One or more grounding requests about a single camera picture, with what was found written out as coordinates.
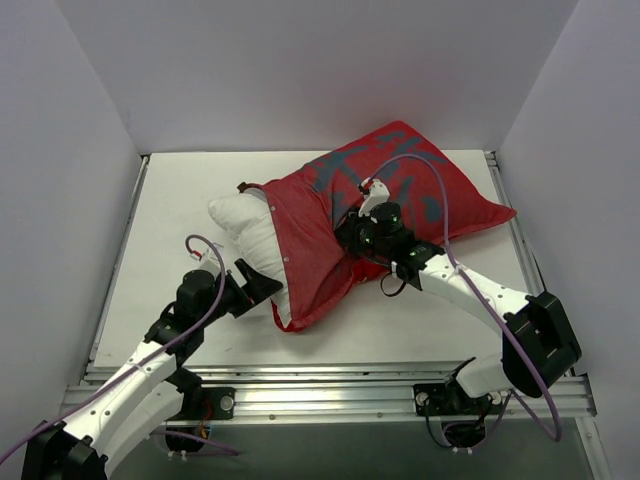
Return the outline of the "white pillow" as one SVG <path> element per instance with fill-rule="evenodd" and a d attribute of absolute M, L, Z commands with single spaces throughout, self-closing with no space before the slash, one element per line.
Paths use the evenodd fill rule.
<path fill-rule="evenodd" d="M 272 296 L 272 302 L 281 329 L 288 328 L 292 315 L 285 260 L 272 219 L 274 208 L 268 204 L 266 195 L 260 189 L 249 188 L 210 200 L 208 212 L 251 268 L 282 283 L 283 288 Z"/>

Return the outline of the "red printed pillowcase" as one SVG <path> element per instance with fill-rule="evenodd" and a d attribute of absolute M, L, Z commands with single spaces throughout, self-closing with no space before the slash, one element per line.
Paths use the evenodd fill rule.
<path fill-rule="evenodd" d="M 241 183 L 267 204 L 284 266 L 272 303 L 284 332 L 301 332 L 359 283 L 388 270 L 381 234 L 440 244 L 512 220 L 433 143 L 394 121 L 265 184 Z"/>

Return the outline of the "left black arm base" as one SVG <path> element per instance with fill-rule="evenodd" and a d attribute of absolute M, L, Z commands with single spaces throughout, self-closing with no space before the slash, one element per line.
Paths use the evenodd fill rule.
<path fill-rule="evenodd" d="M 236 390 L 232 387 L 193 387 L 181 392 L 178 420 L 230 420 L 234 417 Z"/>

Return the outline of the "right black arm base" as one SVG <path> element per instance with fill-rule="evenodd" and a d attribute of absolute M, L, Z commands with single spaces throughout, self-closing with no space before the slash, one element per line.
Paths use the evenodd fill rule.
<path fill-rule="evenodd" d="M 412 389 L 418 416 L 478 415 L 481 410 L 478 400 L 469 397 L 455 382 L 420 383 Z"/>

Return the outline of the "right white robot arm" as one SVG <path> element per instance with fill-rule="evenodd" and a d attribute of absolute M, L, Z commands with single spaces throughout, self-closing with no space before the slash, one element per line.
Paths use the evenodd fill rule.
<path fill-rule="evenodd" d="M 499 352 L 461 367 L 444 400 L 464 413 L 481 396 L 515 389 L 539 398 L 581 358 L 582 349 L 559 298 L 513 290 L 458 262 L 445 248 L 420 240 L 394 202 L 367 213 L 351 208 L 335 230 L 349 253 L 374 261 L 401 282 L 443 298 L 501 338 Z"/>

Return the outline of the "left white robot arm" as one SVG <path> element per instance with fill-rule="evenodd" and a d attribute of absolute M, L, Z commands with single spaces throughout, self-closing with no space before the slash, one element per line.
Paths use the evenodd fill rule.
<path fill-rule="evenodd" d="M 175 300 L 125 364 L 84 403 L 34 430 L 22 478 L 107 479 L 162 423 L 194 417 L 204 402 L 202 380 L 184 364 L 202 345 L 205 328 L 242 316 L 283 288 L 242 259 L 235 265 L 243 284 L 231 272 L 185 274 Z"/>

